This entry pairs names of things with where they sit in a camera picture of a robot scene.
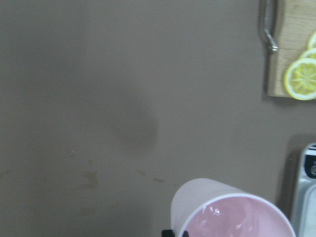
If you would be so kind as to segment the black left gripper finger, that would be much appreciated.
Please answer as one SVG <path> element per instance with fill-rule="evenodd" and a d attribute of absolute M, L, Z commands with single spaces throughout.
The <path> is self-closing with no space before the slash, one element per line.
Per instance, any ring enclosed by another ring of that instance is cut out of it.
<path fill-rule="evenodd" d="M 173 237 L 173 231 L 172 230 L 162 230 L 161 237 Z"/>

